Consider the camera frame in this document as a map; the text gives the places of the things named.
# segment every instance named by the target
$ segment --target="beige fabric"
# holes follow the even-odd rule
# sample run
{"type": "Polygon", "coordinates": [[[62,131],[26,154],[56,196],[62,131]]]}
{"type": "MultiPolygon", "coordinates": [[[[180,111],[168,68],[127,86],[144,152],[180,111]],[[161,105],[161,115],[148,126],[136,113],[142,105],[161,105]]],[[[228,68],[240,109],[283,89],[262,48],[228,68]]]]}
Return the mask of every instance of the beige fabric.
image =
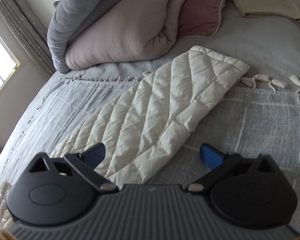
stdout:
{"type": "Polygon", "coordinates": [[[300,22],[300,10],[290,0],[233,0],[242,16],[279,15],[300,22]]]}
{"type": "Polygon", "coordinates": [[[122,0],[67,48],[73,70],[158,58],[173,47],[185,0],[122,0]]]}

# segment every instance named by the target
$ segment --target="pink pillow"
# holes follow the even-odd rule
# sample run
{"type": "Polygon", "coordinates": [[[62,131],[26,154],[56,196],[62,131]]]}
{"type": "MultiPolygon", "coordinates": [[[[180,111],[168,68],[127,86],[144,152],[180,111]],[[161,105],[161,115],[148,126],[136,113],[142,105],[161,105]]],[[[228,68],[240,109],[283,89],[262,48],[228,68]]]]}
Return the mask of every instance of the pink pillow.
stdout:
{"type": "Polygon", "coordinates": [[[215,34],[222,19],[226,0],[186,0],[181,7],[178,36],[210,36],[215,34]]]}

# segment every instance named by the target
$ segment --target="black device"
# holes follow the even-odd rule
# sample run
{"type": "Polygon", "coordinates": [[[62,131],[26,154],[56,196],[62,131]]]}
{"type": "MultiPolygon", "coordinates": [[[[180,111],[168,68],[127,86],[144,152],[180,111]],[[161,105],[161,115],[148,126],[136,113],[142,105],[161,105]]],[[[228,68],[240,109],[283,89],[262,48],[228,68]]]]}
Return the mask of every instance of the black device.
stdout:
{"type": "Polygon", "coordinates": [[[223,154],[203,144],[212,170],[180,185],[125,185],[93,169],[98,144],[82,154],[38,154],[7,197],[19,240],[278,239],[299,236],[288,226],[297,197],[269,155],[223,154]]]}

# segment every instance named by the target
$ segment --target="white quilt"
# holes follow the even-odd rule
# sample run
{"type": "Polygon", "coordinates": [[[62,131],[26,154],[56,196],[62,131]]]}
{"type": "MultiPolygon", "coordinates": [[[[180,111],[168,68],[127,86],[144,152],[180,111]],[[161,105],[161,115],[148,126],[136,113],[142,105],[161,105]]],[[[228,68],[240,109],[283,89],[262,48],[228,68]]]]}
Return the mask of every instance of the white quilt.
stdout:
{"type": "Polygon", "coordinates": [[[241,60],[194,46],[90,115],[50,157],[103,142],[106,157],[95,171],[119,187],[144,183],[248,70],[241,60]]]}

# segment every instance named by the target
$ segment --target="bed sheet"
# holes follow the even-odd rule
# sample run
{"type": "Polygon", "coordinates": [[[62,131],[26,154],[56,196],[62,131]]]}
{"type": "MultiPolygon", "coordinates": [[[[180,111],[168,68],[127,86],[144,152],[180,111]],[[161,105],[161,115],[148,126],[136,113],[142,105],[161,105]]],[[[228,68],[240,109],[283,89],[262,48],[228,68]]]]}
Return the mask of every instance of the bed sheet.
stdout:
{"type": "MultiPolygon", "coordinates": [[[[155,71],[194,45],[243,60],[251,65],[246,76],[262,73],[286,82],[292,74],[300,78],[299,27],[277,16],[242,18],[228,1],[215,35],[178,39],[164,57],[55,73],[29,105],[0,155],[0,187],[4,180],[16,182],[37,152],[50,154],[89,114],[136,84],[145,72],[155,71]]],[[[297,89],[290,85],[290,91],[297,89]]]]}

